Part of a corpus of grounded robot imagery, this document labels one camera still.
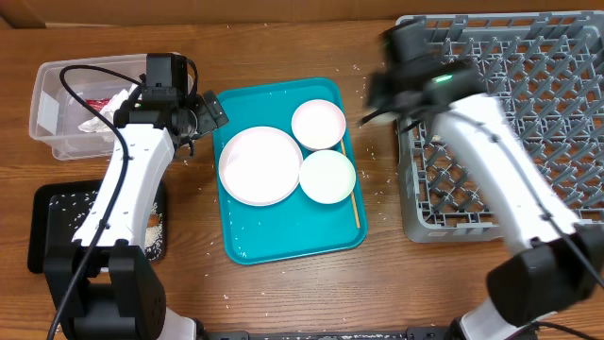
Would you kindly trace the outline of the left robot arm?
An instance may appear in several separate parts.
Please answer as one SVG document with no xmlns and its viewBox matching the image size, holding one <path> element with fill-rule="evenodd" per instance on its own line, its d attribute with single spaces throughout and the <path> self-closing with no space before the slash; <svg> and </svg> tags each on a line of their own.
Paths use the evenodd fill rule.
<svg viewBox="0 0 604 340">
<path fill-rule="evenodd" d="M 228 122 L 216 94 L 197 91 L 191 59 L 149 54 L 146 71 L 112 118 L 93 115 L 114 134 L 108 170 L 70 244 L 49 247 L 43 274 L 56 312 L 47 338 L 206 339 L 203 324 L 168 308 L 144 254 L 160 181 L 182 146 Z"/>
</svg>

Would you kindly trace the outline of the red snack wrapper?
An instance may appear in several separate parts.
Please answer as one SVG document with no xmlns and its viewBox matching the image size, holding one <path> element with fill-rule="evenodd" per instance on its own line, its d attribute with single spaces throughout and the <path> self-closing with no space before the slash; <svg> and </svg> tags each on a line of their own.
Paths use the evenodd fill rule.
<svg viewBox="0 0 604 340">
<path fill-rule="evenodd" d="M 91 106 L 92 108 L 94 108 L 96 111 L 101 111 L 103 108 L 105 108 L 107 106 L 107 104 L 110 102 L 109 98 L 104 98 L 104 99 L 87 99 L 86 103 Z"/>
</svg>

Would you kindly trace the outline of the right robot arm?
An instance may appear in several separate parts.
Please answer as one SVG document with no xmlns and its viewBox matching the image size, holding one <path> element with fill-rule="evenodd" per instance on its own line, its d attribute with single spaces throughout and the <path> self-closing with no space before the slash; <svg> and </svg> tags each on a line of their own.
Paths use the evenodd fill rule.
<svg viewBox="0 0 604 340">
<path fill-rule="evenodd" d="M 602 285 L 603 228 L 581 221 L 547 184 L 475 66 L 440 61 L 424 30 L 405 20 L 381 34 L 385 68 L 370 79 L 369 117 L 423 122 L 440 136 L 485 195 L 510 252 L 487 275 L 487 298 L 445 338 L 531 337 Z"/>
</svg>

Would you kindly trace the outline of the large white plate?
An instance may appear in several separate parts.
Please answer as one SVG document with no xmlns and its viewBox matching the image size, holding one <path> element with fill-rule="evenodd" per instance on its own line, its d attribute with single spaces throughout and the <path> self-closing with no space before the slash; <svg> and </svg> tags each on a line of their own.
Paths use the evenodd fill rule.
<svg viewBox="0 0 604 340">
<path fill-rule="evenodd" d="M 296 189 L 302 161 L 301 149 L 289 134 L 274 127 L 251 127 L 226 143 L 218 161 L 219 179 L 237 201 L 270 206 Z"/>
</svg>

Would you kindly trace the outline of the brown carrot stick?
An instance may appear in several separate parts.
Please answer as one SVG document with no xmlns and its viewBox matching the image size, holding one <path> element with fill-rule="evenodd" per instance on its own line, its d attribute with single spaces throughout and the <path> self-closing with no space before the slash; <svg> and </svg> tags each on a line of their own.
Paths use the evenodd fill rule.
<svg viewBox="0 0 604 340">
<path fill-rule="evenodd" d="M 159 214 L 156 213 L 152 213 L 149 215 L 148 221 L 147 221 L 147 227 L 148 228 L 153 228 L 156 227 L 158 225 L 161 224 L 161 216 Z"/>
</svg>

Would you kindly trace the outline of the wooden chopstick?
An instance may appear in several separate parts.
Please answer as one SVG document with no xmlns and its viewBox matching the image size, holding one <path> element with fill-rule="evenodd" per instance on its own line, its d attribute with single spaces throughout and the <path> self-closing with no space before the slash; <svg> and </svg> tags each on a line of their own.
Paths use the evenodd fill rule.
<svg viewBox="0 0 604 340">
<path fill-rule="evenodd" d="M 345 148 L 345 144 L 344 144 L 344 139 L 341 139 L 340 141 L 340 147 L 342 150 L 343 155 L 348 159 L 347 153 L 346 153 L 346 148 Z M 361 228 L 361 221 L 360 221 L 360 217 L 359 217 L 359 212 L 358 212 L 358 207 L 357 207 L 357 201 L 356 201 L 356 197 L 355 197 L 355 186 L 356 186 L 356 170 L 354 168 L 354 165 L 352 164 L 352 169 L 353 169 L 353 178 L 352 178 L 352 189 L 351 189 L 351 193 L 350 193 L 350 199 L 351 199 L 351 204 L 352 204 L 352 208 L 353 208 L 353 212 L 354 212 L 354 217 L 355 217 L 355 223 L 356 223 L 356 228 L 359 230 Z"/>
</svg>

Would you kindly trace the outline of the white bowl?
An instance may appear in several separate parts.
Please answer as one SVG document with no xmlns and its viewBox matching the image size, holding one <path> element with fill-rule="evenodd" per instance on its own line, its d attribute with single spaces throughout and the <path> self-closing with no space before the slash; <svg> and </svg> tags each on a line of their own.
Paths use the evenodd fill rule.
<svg viewBox="0 0 604 340">
<path fill-rule="evenodd" d="M 310 151 L 329 149 L 344 137 L 344 112 L 324 99 L 312 99 L 301 104 L 292 117 L 295 139 Z"/>
</svg>

